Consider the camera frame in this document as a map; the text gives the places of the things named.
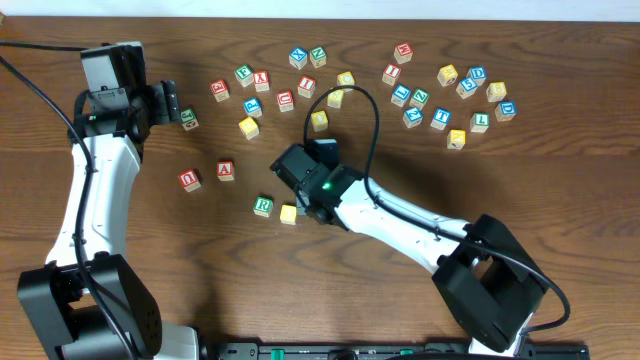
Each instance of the alphabet cube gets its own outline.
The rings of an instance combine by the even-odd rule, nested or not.
[[[407,125],[408,128],[412,128],[420,125],[422,118],[422,112],[420,112],[418,108],[409,108],[404,112],[402,120],[404,120],[404,124]]]
[[[471,117],[471,132],[484,133],[489,128],[489,114],[475,113]]]
[[[298,83],[298,94],[311,98],[314,91],[316,91],[316,81],[310,77],[303,76]]]
[[[307,52],[304,51],[303,48],[298,46],[289,54],[289,64],[291,64],[294,68],[300,70],[305,65],[307,65],[308,58],[309,57],[307,56]]]
[[[447,149],[460,150],[465,144],[464,130],[451,130],[447,136]]]
[[[343,72],[338,75],[338,85],[355,85],[356,79],[351,74],[351,71]],[[343,89],[344,92],[349,92],[352,89]]]
[[[491,83],[487,87],[487,100],[489,102],[501,101],[507,96],[507,87],[503,82]]]
[[[462,79],[456,88],[456,92],[463,99],[473,95],[476,90],[478,90],[478,85],[470,78]]]
[[[449,123],[449,118],[451,118],[450,112],[445,109],[437,108],[436,113],[433,115],[433,120],[431,120],[431,127],[438,130],[444,130]]]
[[[191,108],[181,112],[180,118],[182,119],[182,127],[187,131],[193,130],[199,125],[198,120],[196,119],[196,114]]]
[[[415,106],[418,109],[422,110],[424,105],[429,100],[429,93],[422,89],[416,89],[413,92],[413,96],[411,96],[411,101],[409,101],[409,106]]]
[[[242,87],[247,87],[253,83],[253,71],[247,65],[242,65],[236,69],[236,79]]]
[[[313,124],[313,131],[319,132],[329,128],[329,118],[327,113],[322,111],[314,112],[311,114],[311,123]]]
[[[442,87],[449,86],[456,82],[458,78],[458,72],[453,65],[447,65],[440,69],[438,72],[438,81]]]
[[[180,179],[180,184],[182,184],[182,187],[187,190],[187,192],[192,192],[202,186],[200,185],[198,175],[196,175],[196,172],[193,169],[180,174],[178,179]]]
[[[240,121],[240,130],[244,136],[247,137],[247,140],[251,140],[256,137],[260,133],[260,129],[258,129],[258,124],[251,118],[248,117],[242,121]]]
[[[409,46],[409,43],[396,46],[396,49],[393,52],[393,57],[396,58],[398,64],[409,62],[411,60],[411,56],[413,56],[413,49]]]
[[[244,111],[248,116],[260,117],[262,116],[262,107],[257,98],[251,98],[244,102]]]
[[[218,179],[220,181],[233,180],[234,169],[231,161],[221,161],[218,163]]]
[[[213,97],[216,98],[217,102],[227,100],[229,98],[229,89],[227,88],[227,84],[224,83],[224,80],[212,82],[211,92],[213,93]]]
[[[516,116],[516,104],[513,101],[503,101],[496,107],[498,121],[509,121]]]
[[[322,46],[318,46],[311,50],[311,64],[315,68],[319,68],[327,63],[327,53],[324,52]]]
[[[389,64],[382,73],[382,82],[393,86],[396,84],[398,77],[400,77],[400,68]]]
[[[297,209],[295,206],[282,205],[282,210],[280,211],[280,222],[283,224],[295,225],[296,215]]]
[[[467,77],[473,80],[476,85],[480,86],[484,84],[485,80],[487,80],[487,72],[484,70],[483,66],[474,66],[469,69]]]
[[[269,74],[266,71],[253,74],[253,82],[256,84],[256,91],[269,91]]]
[[[342,106],[342,98],[344,97],[344,90],[336,90],[327,96],[327,105],[332,108],[340,109]]]
[[[253,205],[253,212],[256,215],[269,217],[271,210],[273,209],[273,200],[258,196],[255,205]]]
[[[276,98],[278,99],[280,112],[293,110],[293,94],[291,94],[291,91],[278,93]]]
[[[404,103],[407,102],[409,95],[411,95],[411,90],[408,87],[398,85],[398,87],[393,91],[393,95],[391,95],[391,102],[403,107]]]

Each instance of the wood grain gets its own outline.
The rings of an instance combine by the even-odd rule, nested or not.
[[[152,129],[134,183],[128,259],[160,305],[164,319],[197,325],[212,339],[263,341],[424,341],[465,337],[429,274],[376,240],[319,226],[281,225],[252,214],[259,194],[275,206],[293,195],[268,167],[300,142],[312,101],[350,70],[378,101],[382,117],[372,175],[399,196],[449,216],[482,213],[504,221],[538,264],[567,293],[573,315],[540,341],[583,341],[594,359],[635,359],[640,336],[640,27],[628,24],[453,21],[293,21],[225,19],[9,18],[3,39],[96,46],[140,40],[150,82],[173,79],[181,105],[200,127]],[[393,46],[409,41],[413,60],[400,82],[431,93],[425,106],[453,113],[467,129],[474,111],[493,112],[481,93],[461,100],[442,89],[437,70],[486,67],[505,81],[519,114],[510,123],[470,134],[461,152],[428,123],[406,129],[381,81]],[[322,45],[328,64],[297,71],[294,46]],[[67,113],[86,88],[77,54],[2,49],[2,56]],[[233,69],[266,69],[271,91],[258,93],[260,135],[238,129],[242,89]],[[313,99],[296,95],[281,114],[277,91],[302,74],[318,80]],[[223,78],[231,99],[216,103],[208,84]],[[49,108],[0,71],[0,359],[41,359],[43,352],[16,297],[20,272],[42,265],[57,237],[71,185],[65,128]],[[324,107],[345,162],[362,167],[373,129],[364,97]],[[236,180],[216,179],[231,158]],[[177,175],[195,167],[202,189],[186,193]],[[545,297],[535,323],[561,306]]]

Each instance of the toy block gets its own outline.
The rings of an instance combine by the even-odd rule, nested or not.
[[[187,109],[180,113],[180,118],[182,119],[182,127],[189,131],[198,127],[198,120],[196,119],[196,114],[192,109]]]
[[[196,175],[193,169],[180,174],[178,178],[180,179],[180,184],[182,184],[182,187],[187,190],[187,192],[192,192],[202,186],[198,175]]]
[[[411,95],[411,90],[408,87],[398,85],[398,87],[393,91],[393,95],[391,95],[391,102],[403,107],[404,103],[407,102],[409,95]]]
[[[458,78],[458,72],[453,65],[447,65],[440,69],[438,72],[438,81],[442,87],[449,86],[456,82]]]
[[[416,89],[416,91],[413,92],[413,96],[411,96],[409,106],[415,106],[422,110],[424,105],[427,103],[427,100],[429,100],[429,93],[422,89]]]
[[[404,43],[396,46],[396,49],[393,52],[393,57],[396,58],[398,64],[409,62],[412,55],[413,49],[411,48],[411,46],[409,46],[409,43]]]
[[[316,91],[316,81],[303,76],[298,83],[298,94],[310,99],[314,91]]]
[[[240,121],[240,130],[244,136],[247,137],[247,140],[251,140],[256,137],[260,133],[260,129],[258,128],[258,124],[249,116],[248,118]]]
[[[483,66],[474,66],[469,69],[469,72],[467,72],[467,77],[473,80],[476,85],[480,86],[484,84],[485,80],[487,80],[487,72],[484,70]]]
[[[269,74],[266,71],[253,74],[253,82],[256,84],[256,91],[269,91]]]
[[[400,77],[400,68],[391,64],[387,65],[382,73],[382,81],[393,86],[396,84],[396,80]]]
[[[251,98],[244,102],[244,111],[247,113],[247,116],[251,117],[260,117],[262,116],[262,107],[260,106],[260,102],[257,98]]]
[[[227,84],[224,83],[224,80],[212,82],[211,92],[213,93],[213,97],[216,98],[217,102],[227,100],[229,98],[229,89],[227,88]]]
[[[407,125],[408,128],[420,125],[422,119],[422,112],[420,112],[418,108],[407,109],[404,112],[404,116],[402,117],[402,120],[404,120],[404,124]]]
[[[258,196],[256,203],[253,205],[253,212],[256,215],[269,217],[273,210],[273,200]]]
[[[447,149],[460,150],[465,144],[464,130],[451,130],[447,136]]]
[[[236,79],[242,87],[247,87],[253,83],[253,71],[247,65],[242,65],[236,69]]]
[[[456,88],[456,92],[463,99],[475,94],[476,90],[478,90],[478,84],[470,78],[462,79]]]
[[[315,132],[328,129],[329,118],[327,118],[327,113],[322,110],[311,114],[311,124],[313,124],[313,131]]]
[[[501,101],[507,96],[507,87],[503,82],[491,83],[487,87],[487,100],[489,102]]]
[[[291,91],[278,93],[276,97],[278,98],[278,106],[280,106],[281,112],[293,110],[293,94],[291,94]]]
[[[320,66],[327,64],[327,53],[324,52],[322,46],[318,46],[311,50],[311,64],[315,68],[319,68]]]
[[[475,113],[471,117],[471,132],[484,133],[489,128],[489,114]]]
[[[218,179],[220,181],[231,181],[235,173],[233,163],[231,161],[221,161],[218,163]]]
[[[344,90],[336,90],[327,96],[327,105],[332,108],[340,109],[342,106],[342,98],[344,97]]]
[[[431,127],[438,130],[444,130],[449,123],[449,118],[451,118],[450,112],[445,109],[437,108],[436,113],[433,115],[433,120],[431,120]]]
[[[296,215],[297,209],[295,206],[282,205],[282,210],[280,211],[280,222],[283,224],[295,225]]]
[[[513,101],[503,101],[496,107],[498,121],[509,121],[516,116],[516,104]]]
[[[351,71],[343,72],[338,75],[338,85],[355,85],[356,79],[351,74]],[[344,92],[349,92],[353,89],[343,89]]]
[[[299,46],[293,49],[293,51],[291,51],[291,53],[289,54],[289,64],[293,65],[293,67],[298,70],[307,65],[308,59],[309,56],[307,56],[307,52]]]

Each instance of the white backdrop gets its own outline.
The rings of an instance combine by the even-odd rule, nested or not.
[[[0,0],[5,15],[640,22],[640,0]]]

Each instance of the wooden table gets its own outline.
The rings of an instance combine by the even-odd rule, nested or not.
[[[378,101],[382,128],[372,176],[392,193],[427,209],[505,222],[542,269],[567,293],[565,326],[538,341],[584,341],[593,359],[637,358],[640,336],[640,27],[625,24],[292,21],[223,19],[7,18],[2,39],[94,47],[140,40],[147,79],[173,79],[183,107],[200,127],[152,129],[131,195],[128,260],[155,296],[164,319],[197,325],[213,340],[266,342],[422,342],[462,337],[430,274],[385,244],[308,218],[280,224],[292,192],[269,165],[300,142],[313,99],[296,95],[280,113],[275,93],[302,74],[318,81],[314,99],[350,70]],[[415,54],[400,82],[431,93],[426,121],[406,129],[402,110],[381,81],[393,47]],[[328,64],[302,71],[287,61],[294,46],[322,45]],[[4,56],[68,114],[87,88],[78,54],[2,49]],[[243,89],[233,70],[266,69],[271,91],[260,135],[238,129]],[[436,74],[452,63],[461,74],[483,65],[505,81],[519,113],[469,134],[462,151],[446,149],[446,132],[429,127],[436,107],[467,129],[475,111],[493,113],[483,94],[461,100]],[[209,83],[225,79],[231,99],[217,103]],[[42,266],[62,224],[71,184],[66,129],[7,71],[0,71],[0,358],[43,358],[16,297],[22,271]],[[372,111],[357,93],[327,110],[347,164],[362,168]],[[215,164],[233,159],[234,182],[216,179]],[[197,168],[203,187],[186,193],[177,175]],[[255,216],[255,197],[275,199],[270,219]],[[559,316],[544,298],[533,322]]]

